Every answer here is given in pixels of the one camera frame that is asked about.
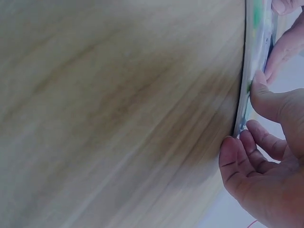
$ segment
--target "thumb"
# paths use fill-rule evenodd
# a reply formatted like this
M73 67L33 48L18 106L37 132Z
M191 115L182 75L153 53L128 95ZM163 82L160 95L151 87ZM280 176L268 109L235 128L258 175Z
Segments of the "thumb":
M272 9L279 15L291 13L303 5L304 0L272 0Z
M253 79L250 100L254 110L262 117L280 122L282 101L286 93L274 94L267 87L266 76L262 71L257 71Z
M304 164L304 90L272 93L268 90L264 73L257 71L250 99L258 114L281 124L290 149Z

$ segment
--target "light wood table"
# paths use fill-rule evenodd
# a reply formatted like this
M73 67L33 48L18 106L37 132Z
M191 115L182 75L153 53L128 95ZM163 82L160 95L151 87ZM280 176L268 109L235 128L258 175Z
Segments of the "light wood table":
M192 228L222 189L244 0L2 0L2 228Z

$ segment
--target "human hand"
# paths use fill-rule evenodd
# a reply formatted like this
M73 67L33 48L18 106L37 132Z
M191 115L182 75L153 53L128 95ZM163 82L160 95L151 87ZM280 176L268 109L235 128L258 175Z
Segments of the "human hand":
M304 228L304 89L274 94L257 72L251 103L263 117L280 123L286 140L269 134L257 121L239 139L221 146L219 167L227 191L269 228ZM270 157L269 162L257 145Z
M272 8L279 15L289 14L298 7L304 6L304 0L273 0ZM304 13L302 12L293 26L277 41L269 56L265 75L267 82L272 83L280 66L304 48Z

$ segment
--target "finger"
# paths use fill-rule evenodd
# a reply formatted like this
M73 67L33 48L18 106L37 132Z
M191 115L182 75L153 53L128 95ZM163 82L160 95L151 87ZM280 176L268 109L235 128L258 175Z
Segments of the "finger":
M271 85L275 81L275 79L277 78L278 73L279 73L278 68L276 70L274 70L272 73L270 73L270 76L267 77L267 84L268 85Z
M244 145L250 163L258 173L264 174L277 166L276 163L269 162L257 149L256 143L249 131L243 131L240 135L240 139Z
M279 122L279 112L285 93L274 94L268 90L266 77L262 71L257 71L250 91L250 100L254 110L262 117Z
M256 144L271 158L281 162L287 147L286 140L278 139L270 134L258 121L250 120L246 125Z
M238 150L236 139L229 137L223 141L219 154L219 169L224 186L234 198L238 198L241 185L247 181L247 177L238 169Z
M260 173L257 173L257 171L253 168L252 164L250 163L249 158L244 149L243 143L239 139L236 139L236 142L238 144L237 166L239 171L242 174L244 174L246 177L254 177L261 175Z
M304 5L304 0L273 0L272 9L279 15L285 15L295 11Z
M292 153L304 163L304 89L274 94L268 90L264 73L258 71L250 99L258 114L281 124Z
M275 44L265 67L268 83L276 78L276 71L291 57L297 55L304 45L304 13L298 17L292 27Z

